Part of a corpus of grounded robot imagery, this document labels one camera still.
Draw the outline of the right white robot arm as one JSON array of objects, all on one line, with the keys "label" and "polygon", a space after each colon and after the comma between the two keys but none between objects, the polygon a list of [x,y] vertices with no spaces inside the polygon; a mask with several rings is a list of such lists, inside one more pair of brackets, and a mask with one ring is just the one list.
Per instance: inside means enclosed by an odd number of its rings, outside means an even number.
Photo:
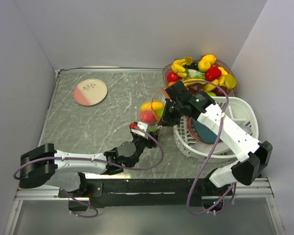
[{"label": "right white robot arm", "polygon": [[267,167],[272,145],[247,134],[205,92],[193,95],[182,81],[178,81],[166,88],[166,93],[169,97],[166,98],[160,125],[175,126],[180,124],[183,116],[193,118],[214,132],[237,158],[233,164],[218,168],[209,175],[204,184],[205,191],[216,195],[223,186],[231,183],[251,185]]}]

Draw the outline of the clear orange zip top bag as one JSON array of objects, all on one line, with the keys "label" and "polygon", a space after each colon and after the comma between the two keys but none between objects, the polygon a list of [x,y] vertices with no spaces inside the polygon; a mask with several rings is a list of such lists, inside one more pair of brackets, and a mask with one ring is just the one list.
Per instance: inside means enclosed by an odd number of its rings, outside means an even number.
[{"label": "clear orange zip top bag", "polygon": [[[162,102],[164,105],[165,105],[165,98],[168,98],[168,94],[166,93],[165,89],[164,88],[161,88],[159,91],[157,91],[150,100],[144,102],[144,103],[147,103],[147,102],[154,102],[154,101],[160,101]],[[156,111],[154,110],[151,110],[154,114],[154,116],[156,117]],[[139,113],[137,115],[137,122],[139,122],[139,114],[140,114],[141,110],[139,108]],[[150,125],[150,131],[151,132],[157,132],[158,129],[161,129],[161,126],[158,124],[159,120],[156,119],[155,123],[153,125]]]}]

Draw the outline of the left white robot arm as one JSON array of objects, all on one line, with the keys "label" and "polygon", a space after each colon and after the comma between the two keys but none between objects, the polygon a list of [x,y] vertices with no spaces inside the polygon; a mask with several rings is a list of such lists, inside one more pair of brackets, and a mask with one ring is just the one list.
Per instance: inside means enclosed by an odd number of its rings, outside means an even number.
[{"label": "left white robot arm", "polygon": [[20,168],[13,177],[19,180],[20,188],[48,185],[83,196],[88,189],[85,173],[116,175],[125,169],[136,170],[144,149],[159,145],[158,131],[143,134],[133,130],[131,135],[132,141],[97,154],[68,153],[56,150],[52,143],[43,144],[21,155]]}]

